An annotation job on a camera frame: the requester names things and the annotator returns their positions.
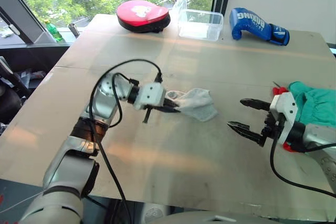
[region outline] blue boxing glove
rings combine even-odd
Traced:
[[[289,42],[289,32],[286,29],[266,23],[257,14],[245,8],[232,9],[230,26],[232,37],[237,40],[242,37],[241,30],[246,30],[274,44],[285,46]]]

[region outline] clear plastic box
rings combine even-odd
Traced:
[[[205,10],[183,9],[178,21],[178,35],[216,41],[223,29],[223,15]]]

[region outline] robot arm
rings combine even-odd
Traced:
[[[292,151],[307,153],[315,159],[323,169],[332,190],[336,193],[336,129],[314,124],[304,125],[296,122],[297,106],[290,92],[274,96],[272,103],[242,99],[243,105],[257,110],[268,111],[265,127],[261,134],[251,132],[249,125],[239,122],[228,122],[238,134],[260,146],[264,146],[266,138],[287,144]],[[329,148],[317,150],[318,146],[330,145]]]
[[[93,99],[96,141],[102,141],[117,111],[111,76],[108,74],[101,80]],[[118,99],[128,101],[137,110],[165,105],[165,89],[158,82],[138,87],[120,75],[114,81]],[[93,141],[91,122],[86,106],[44,175],[43,193],[30,204],[20,223],[80,223],[81,198],[93,189],[99,170],[99,164],[92,158],[98,155],[99,147]]]

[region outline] green cloth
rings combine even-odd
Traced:
[[[336,127],[336,90],[314,89],[300,81],[289,85],[298,106],[296,121]]]

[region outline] table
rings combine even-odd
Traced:
[[[259,147],[227,127],[240,121],[260,132],[266,112],[242,106],[242,98],[271,101],[273,81],[336,88],[336,61],[322,37],[290,31],[280,47],[229,28],[217,42],[180,38],[171,22],[159,34],[133,34],[115,16],[97,15],[68,49],[0,138],[0,178],[41,186],[58,148],[71,132],[99,76],[120,61],[145,58],[163,71],[167,90],[209,89],[219,115],[201,123],[182,114],[144,111],[123,103],[124,119],[103,146],[126,199],[290,219],[333,220],[336,200],[295,188],[271,171],[271,141]],[[155,69],[144,63],[120,68],[141,83]],[[92,194],[119,198],[101,158]],[[298,183],[331,190],[319,165],[277,148],[276,168]]]

